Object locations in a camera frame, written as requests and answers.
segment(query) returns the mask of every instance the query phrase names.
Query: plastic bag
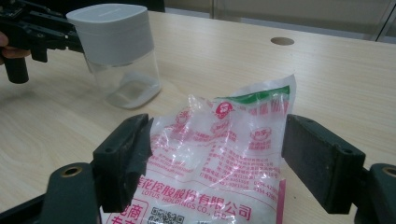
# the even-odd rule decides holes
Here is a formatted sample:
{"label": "plastic bag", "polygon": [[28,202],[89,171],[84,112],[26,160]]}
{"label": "plastic bag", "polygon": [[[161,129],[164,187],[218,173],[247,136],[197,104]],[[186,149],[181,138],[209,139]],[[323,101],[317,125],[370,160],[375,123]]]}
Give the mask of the plastic bag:
{"label": "plastic bag", "polygon": [[177,114],[154,120],[147,174],[131,205],[103,223],[276,223],[294,97],[294,76],[212,101],[189,96]]}

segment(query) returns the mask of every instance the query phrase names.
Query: table surface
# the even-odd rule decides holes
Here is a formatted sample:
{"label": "table surface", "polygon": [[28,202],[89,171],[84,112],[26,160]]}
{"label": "table surface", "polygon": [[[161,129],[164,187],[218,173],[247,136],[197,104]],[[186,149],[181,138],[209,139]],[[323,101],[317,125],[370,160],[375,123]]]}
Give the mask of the table surface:
{"label": "table surface", "polygon": [[[45,192],[50,174],[92,152],[126,118],[166,115],[189,94],[212,99],[294,74],[293,113],[311,118],[366,153],[365,167],[396,163],[396,46],[227,21],[150,12],[163,89],[136,110],[99,96],[82,54],[49,50],[26,59],[30,81],[0,74],[0,212]],[[294,40],[288,46],[273,37]],[[287,169],[284,223],[353,223],[327,215]]]}

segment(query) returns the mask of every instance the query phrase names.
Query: clear plastic container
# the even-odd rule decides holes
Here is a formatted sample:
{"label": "clear plastic container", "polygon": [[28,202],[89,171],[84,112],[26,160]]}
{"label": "clear plastic container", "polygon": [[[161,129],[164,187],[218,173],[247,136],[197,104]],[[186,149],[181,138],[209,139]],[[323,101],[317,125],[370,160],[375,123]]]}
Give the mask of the clear plastic container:
{"label": "clear plastic container", "polygon": [[85,59],[106,100],[135,108],[161,89],[145,7],[102,4],[66,15],[76,26]]}

